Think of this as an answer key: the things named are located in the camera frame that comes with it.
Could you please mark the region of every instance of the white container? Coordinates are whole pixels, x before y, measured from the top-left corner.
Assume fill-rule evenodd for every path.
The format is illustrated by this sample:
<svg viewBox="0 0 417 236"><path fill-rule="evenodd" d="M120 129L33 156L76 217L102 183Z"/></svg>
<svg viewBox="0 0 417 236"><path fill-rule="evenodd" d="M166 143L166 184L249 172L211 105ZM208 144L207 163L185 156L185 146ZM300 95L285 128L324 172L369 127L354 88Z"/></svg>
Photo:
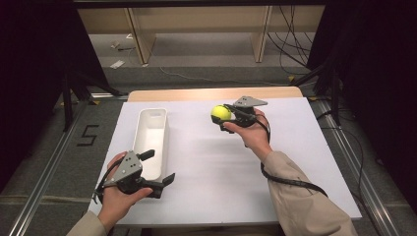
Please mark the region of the white container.
<svg viewBox="0 0 417 236"><path fill-rule="evenodd" d="M166 109L142 110L139 115L133 151L141 154L149 149L155 150L154 157L141 161L144 168L142 177L146 180L162 182L165 178L168 142L169 126Z"/></svg>

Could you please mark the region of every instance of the jacket sleeve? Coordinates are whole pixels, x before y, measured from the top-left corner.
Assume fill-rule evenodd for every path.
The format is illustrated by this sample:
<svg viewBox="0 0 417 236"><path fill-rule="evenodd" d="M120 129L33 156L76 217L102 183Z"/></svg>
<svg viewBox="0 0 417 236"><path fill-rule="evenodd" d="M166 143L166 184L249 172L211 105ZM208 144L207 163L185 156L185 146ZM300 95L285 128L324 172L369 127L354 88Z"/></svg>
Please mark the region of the jacket sleeve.
<svg viewBox="0 0 417 236"><path fill-rule="evenodd" d="M271 152L264 166L271 176L310 182L283 152ZM322 193L270 180L268 186L279 224L286 235L357 235L349 215Z"/></svg>
<svg viewBox="0 0 417 236"><path fill-rule="evenodd" d="M67 236L106 236L104 226L97 216L88 211L76 225L71 229Z"/></svg>

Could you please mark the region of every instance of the tennis ball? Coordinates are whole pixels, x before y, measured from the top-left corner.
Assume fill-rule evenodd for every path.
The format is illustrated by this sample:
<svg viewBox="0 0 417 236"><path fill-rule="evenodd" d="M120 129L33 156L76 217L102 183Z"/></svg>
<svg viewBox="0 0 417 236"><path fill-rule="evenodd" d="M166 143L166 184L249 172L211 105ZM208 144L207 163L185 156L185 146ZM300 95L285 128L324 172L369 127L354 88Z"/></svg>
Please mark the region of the tennis ball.
<svg viewBox="0 0 417 236"><path fill-rule="evenodd" d="M217 105L211 110L211 116L214 116L220 120L230 120L232 113L224 105Z"/></svg>

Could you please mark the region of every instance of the white table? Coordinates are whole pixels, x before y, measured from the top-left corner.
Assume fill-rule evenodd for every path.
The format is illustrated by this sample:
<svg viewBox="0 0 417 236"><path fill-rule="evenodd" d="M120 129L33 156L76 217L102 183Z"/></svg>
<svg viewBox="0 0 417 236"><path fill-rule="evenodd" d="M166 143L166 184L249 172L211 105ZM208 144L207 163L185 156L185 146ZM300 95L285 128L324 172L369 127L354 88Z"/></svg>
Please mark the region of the white table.
<svg viewBox="0 0 417 236"><path fill-rule="evenodd" d="M211 123L209 113L215 105L232 104L236 99L123 105L99 179L116 153L132 149L140 111L160 107L168 110L170 129L166 174L175 172L176 178L160 200L138 202L119 224L165 227L277 222L258 159L238 135L221 132ZM360 218L306 98L264 100L268 105L259 108L271 124L272 148L286 152L351 218ZM98 213L100 208L91 201L90 210Z"/></svg>

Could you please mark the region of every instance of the hand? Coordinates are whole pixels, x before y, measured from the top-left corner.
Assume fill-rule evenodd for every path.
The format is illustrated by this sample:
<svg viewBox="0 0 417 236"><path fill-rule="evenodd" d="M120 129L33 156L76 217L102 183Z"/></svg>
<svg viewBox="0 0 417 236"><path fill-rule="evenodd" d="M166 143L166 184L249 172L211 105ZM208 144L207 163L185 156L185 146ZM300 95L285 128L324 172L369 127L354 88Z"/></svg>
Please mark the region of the hand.
<svg viewBox="0 0 417 236"><path fill-rule="evenodd" d="M126 151L114 156L114 158L107 164L107 168L109 168L118 159L123 158L125 155ZM110 171L107 179L111 179L116 172L116 169L117 166ZM108 233L117 221L128 213L130 207L134 205L135 202L145 198L150 193L152 193L151 188L142 188L132 195L123 194L116 186L105 188L102 208L98 214L98 219L103 224L105 231Z"/></svg>
<svg viewBox="0 0 417 236"><path fill-rule="evenodd" d="M268 126L265 113L259 109L254 109L258 120ZM267 155L272 151L272 148L268 143L268 134L260 124L255 123L248 128L243 128L231 122L224 122L223 126L227 130L240 135L245 146L250 148L261 161L264 161L267 158Z"/></svg>

